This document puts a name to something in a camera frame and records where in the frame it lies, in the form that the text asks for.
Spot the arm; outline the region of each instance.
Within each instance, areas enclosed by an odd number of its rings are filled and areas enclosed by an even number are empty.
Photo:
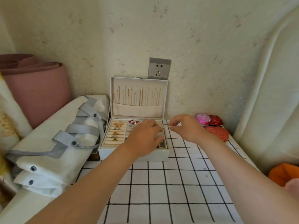
[[[154,120],[145,119],[90,173],[71,186],[27,224],[97,223],[107,201],[134,161],[151,153],[163,137],[155,138],[163,129]]]
[[[299,201],[206,131],[194,117],[179,115],[168,125],[204,150],[244,223],[299,222]]]

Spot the white jewelry box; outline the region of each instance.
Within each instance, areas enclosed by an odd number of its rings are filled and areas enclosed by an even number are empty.
[[[104,138],[99,146],[100,159],[104,160],[121,143],[130,131],[129,120],[142,121],[154,119],[163,127],[167,80],[111,77],[110,79],[110,114]],[[122,123],[118,128],[114,124]],[[151,154],[140,157],[137,161],[166,161],[169,148],[165,130],[157,136],[164,136],[163,147],[156,148]]]

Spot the outlet plate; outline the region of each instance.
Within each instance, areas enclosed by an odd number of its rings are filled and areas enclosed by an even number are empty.
[[[170,72],[171,60],[150,57],[148,79],[167,80]]]

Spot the table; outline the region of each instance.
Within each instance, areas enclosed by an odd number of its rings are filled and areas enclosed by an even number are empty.
[[[169,131],[167,162],[135,162],[109,199],[102,223],[243,223],[204,151]],[[226,144],[255,167],[230,136]],[[80,179],[99,162],[87,161]]]

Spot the pink yoga mat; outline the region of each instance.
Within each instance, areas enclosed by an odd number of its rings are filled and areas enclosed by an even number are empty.
[[[0,55],[0,70],[32,128],[71,101],[66,68],[30,54]]]

